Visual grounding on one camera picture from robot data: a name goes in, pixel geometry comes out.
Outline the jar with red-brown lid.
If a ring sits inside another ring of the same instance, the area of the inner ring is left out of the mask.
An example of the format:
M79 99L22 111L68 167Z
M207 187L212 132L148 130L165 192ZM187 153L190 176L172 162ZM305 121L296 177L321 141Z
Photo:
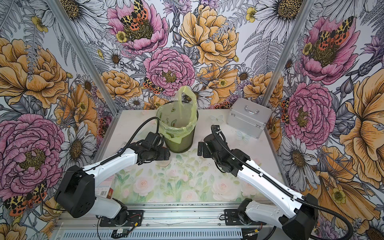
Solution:
M171 163L171 160L167 160L167 161L157 161L157 165L161 168L166 168L167 166L169 166Z

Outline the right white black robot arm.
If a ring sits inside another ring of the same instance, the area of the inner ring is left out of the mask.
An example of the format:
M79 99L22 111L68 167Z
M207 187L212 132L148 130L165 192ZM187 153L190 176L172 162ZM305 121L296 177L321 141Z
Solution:
M292 240L308 240L318 219L318 211L302 204L308 200L317 203L314 197L304 197L276 181L256 165L239 149L230 150L220 136L210 134L198 145L198 156L213 159L218 169L232 174L256 188L272 205L245 199L234 216L243 225L261 222L280 228Z

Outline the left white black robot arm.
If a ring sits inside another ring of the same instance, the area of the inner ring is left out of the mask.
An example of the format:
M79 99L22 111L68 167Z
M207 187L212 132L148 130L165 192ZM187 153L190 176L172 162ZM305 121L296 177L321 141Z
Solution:
M164 138L148 133L144 140L131 143L115 155L92 165L70 167L55 194L55 201L73 218L94 214L116 226L129 220L125 204L116 199L96 195L96 187L117 172L153 161L168 161L171 152L164 147Z

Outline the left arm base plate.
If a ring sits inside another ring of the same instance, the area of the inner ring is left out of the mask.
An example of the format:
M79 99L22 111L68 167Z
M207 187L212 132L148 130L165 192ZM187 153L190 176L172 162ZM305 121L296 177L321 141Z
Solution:
M100 227L140 227L143 220L143 210L123 210L115 218L102 217Z

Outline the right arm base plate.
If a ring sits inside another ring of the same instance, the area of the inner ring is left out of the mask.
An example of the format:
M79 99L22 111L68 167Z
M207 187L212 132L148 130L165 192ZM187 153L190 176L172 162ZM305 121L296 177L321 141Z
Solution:
M225 209L224 213L219 216L221 221L224 221L226 226L262 226L265 223L252 221L245 213L237 209Z

